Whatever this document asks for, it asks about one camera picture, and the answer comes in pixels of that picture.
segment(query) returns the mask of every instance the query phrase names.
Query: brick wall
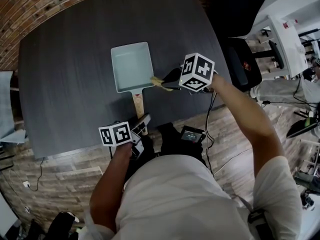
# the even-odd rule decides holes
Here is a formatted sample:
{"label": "brick wall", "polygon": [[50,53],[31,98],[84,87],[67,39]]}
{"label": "brick wall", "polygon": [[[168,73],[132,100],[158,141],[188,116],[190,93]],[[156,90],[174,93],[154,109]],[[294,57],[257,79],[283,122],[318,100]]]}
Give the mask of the brick wall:
{"label": "brick wall", "polygon": [[[20,40],[38,25],[83,0],[0,0],[0,71],[18,68]],[[209,0],[200,0],[204,7]]]}

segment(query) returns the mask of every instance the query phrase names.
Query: hand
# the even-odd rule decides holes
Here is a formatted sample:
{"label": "hand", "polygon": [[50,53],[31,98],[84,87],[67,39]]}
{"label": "hand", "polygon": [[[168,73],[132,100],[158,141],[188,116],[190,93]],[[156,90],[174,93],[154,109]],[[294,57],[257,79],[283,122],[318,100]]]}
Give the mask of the hand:
{"label": "hand", "polygon": [[115,153],[114,155],[121,155],[121,156],[125,156],[125,157],[131,157],[132,155],[132,143],[128,142],[126,144],[120,145],[116,147]]}

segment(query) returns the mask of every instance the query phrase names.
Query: black chair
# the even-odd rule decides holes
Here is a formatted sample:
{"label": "black chair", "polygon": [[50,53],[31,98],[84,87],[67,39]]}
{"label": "black chair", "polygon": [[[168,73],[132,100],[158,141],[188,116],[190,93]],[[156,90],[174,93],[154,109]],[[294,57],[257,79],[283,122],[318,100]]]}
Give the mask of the black chair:
{"label": "black chair", "polygon": [[[226,60],[232,84],[245,92],[262,81],[256,55],[241,38],[250,31],[265,0],[214,0],[208,9],[208,17],[219,40]],[[282,59],[274,43],[266,55],[272,55],[281,64]]]}

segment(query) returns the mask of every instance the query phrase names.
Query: black and white cube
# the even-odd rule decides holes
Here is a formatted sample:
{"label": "black and white cube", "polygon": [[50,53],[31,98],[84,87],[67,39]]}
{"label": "black and white cube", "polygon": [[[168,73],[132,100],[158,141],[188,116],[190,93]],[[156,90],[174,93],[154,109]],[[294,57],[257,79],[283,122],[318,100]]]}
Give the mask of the black and white cube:
{"label": "black and white cube", "polygon": [[199,53],[184,58],[179,86],[198,92],[209,86],[214,75],[215,63]]}
{"label": "black and white cube", "polygon": [[99,127],[99,133],[102,144],[107,147],[116,147],[132,142],[128,122],[120,122],[105,127]]}

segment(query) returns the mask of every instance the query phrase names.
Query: wooden handle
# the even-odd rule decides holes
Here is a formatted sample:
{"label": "wooden handle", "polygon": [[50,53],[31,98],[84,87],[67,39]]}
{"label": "wooden handle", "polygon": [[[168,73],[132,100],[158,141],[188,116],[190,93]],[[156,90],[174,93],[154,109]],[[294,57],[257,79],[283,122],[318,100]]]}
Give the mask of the wooden handle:
{"label": "wooden handle", "polygon": [[[142,96],[142,93],[140,94],[134,94],[132,95],[136,115],[139,118],[143,117],[145,115],[145,108],[144,108],[144,99]],[[148,135],[147,127],[142,131],[142,135]]]}

